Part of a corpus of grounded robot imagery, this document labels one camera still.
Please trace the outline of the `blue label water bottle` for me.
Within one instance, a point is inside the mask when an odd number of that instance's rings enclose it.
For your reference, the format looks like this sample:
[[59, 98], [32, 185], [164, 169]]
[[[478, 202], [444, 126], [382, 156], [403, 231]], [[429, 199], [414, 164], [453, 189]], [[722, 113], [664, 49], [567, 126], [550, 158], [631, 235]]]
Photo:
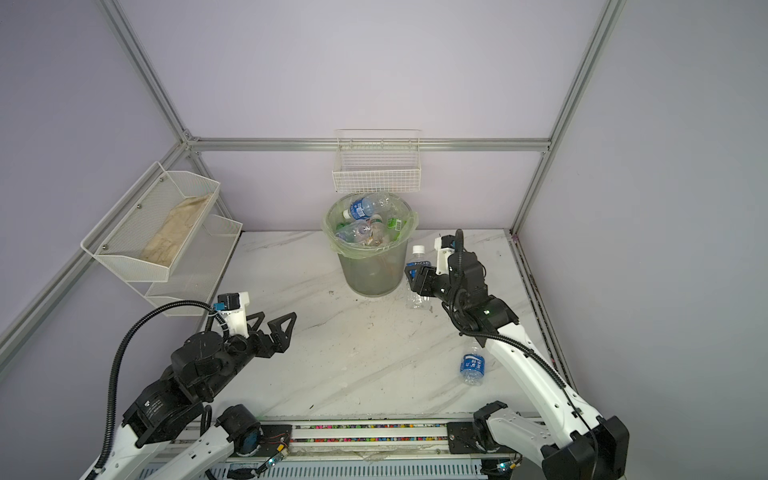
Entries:
[[368, 193], [354, 200], [343, 212], [345, 220], [362, 220], [374, 215], [384, 216], [392, 209], [393, 195], [388, 192]]

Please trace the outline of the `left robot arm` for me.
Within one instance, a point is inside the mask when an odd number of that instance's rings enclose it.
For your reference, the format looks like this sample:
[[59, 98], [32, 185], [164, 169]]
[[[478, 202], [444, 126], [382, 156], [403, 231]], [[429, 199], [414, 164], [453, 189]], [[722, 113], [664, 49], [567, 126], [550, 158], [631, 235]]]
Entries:
[[263, 319], [261, 312], [242, 316], [221, 303], [210, 306], [205, 328], [172, 353], [160, 379], [124, 413], [121, 425], [136, 435], [134, 445], [175, 439], [251, 359], [285, 352], [297, 315], [270, 321], [268, 334], [259, 330]]

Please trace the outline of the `clear purple label bottle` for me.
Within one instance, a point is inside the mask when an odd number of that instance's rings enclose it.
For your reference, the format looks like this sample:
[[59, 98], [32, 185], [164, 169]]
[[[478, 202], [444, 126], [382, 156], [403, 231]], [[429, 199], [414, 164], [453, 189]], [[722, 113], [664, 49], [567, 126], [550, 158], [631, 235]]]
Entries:
[[380, 220], [356, 220], [338, 228], [335, 237], [349, 244], [371, 245], [380, 240], [385, 231], [386, 228]]

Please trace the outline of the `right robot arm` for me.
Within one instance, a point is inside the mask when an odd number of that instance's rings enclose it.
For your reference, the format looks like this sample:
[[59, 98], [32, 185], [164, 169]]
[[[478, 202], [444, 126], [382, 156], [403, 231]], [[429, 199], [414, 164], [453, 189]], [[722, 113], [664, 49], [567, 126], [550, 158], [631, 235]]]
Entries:
[[405, 276], [413, 292], [439, 299], [459, 333], [475, 339], [509, 372], [543, 421], [524, 420], [499, 403], [488, 406], [479, 413], [479, 435], [488, 446], [514, 450], [548, 479], [624, 478], [627, 426], [599, 413], [542, 357], [513, 310], [489, 293], [474, 253], [452, 253], [445, 272], [407, 265]]

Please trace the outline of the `lime green label bottle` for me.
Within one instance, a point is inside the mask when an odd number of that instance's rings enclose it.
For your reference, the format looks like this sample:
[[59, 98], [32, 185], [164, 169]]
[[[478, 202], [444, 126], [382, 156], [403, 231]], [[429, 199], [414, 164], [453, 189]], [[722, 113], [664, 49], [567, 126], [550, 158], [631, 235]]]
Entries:
[[387, 228], [388, 231], [395, 236], [398, 236], [404, 229], [407, 221], [397, 217], [391, 217], [388, 219]]

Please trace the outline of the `Pocari Sweat bottle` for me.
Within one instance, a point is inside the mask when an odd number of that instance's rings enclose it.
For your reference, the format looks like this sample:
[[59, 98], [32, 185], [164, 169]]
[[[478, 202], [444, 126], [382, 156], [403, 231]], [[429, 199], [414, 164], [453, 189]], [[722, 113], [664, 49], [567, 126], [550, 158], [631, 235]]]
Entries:
[[[408, 280], [414, 279], [416, 275], [416, 269], [418, 266], [431, 266], [432, 262], [428, 258], [426, 248], [424, 245], [415, 244], [412, 246], [411, 256], [406, 261], [405, 272]], [[410, 290], [408, 294], [407, 306], [412, 309], [423, 309], [432, 311], [431, 301], [429, 297], [420, 296], [418, 293]]]

